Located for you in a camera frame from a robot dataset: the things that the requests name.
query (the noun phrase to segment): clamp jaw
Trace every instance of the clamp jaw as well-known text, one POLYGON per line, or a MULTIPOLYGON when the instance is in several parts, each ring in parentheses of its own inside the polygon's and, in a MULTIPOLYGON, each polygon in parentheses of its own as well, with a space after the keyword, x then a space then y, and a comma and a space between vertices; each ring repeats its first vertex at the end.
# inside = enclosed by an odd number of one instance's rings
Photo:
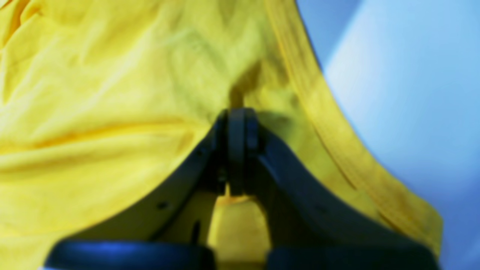
POLYGON ((439 269, 415 241, 329 192, 252 109, 224 110, 188 158, 154 191, 55 246, 46 267, 214 270, 205 247, 216 198, 254 196, 273 249, 267 270, 439 269))

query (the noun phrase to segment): yellow shirt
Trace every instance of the yellow shirt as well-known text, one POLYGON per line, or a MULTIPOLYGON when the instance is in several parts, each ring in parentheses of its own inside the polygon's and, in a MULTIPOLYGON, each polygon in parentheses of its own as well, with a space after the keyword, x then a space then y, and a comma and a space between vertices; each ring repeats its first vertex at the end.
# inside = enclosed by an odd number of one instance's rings
MULTIPOLYGON (((0 0, 0 269, 158 186, 224 108, 253 107, 343 201, 439 255, 442 221, 362 145, 294 0, 0 0)), ((265 223, 219 200, 217 259, 262 264, 265 223)))

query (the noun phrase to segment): light blue wall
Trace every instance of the light blue wall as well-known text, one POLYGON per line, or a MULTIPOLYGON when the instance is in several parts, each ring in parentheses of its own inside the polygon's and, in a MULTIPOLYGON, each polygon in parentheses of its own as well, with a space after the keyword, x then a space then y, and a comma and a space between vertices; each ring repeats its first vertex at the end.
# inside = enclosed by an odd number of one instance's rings
POLYGON ((444 268, 480 269, 480 1, 297 2, 361 139, 442 214, 444 268))

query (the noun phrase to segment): yellow fabric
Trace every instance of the yellow fabric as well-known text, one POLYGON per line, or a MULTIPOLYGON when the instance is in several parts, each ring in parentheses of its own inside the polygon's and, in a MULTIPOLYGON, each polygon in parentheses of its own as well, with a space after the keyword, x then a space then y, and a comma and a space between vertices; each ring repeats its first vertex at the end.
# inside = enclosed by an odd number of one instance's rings
MULTIPOLYGON (((158 186, 224 108, 253 107, 339 198, 439 255, 442 221, 365 149, 293 0, 0 0, 0 269, 158 186)), ((270 244, 248 198, 219 200, 220 262, 270 244)))

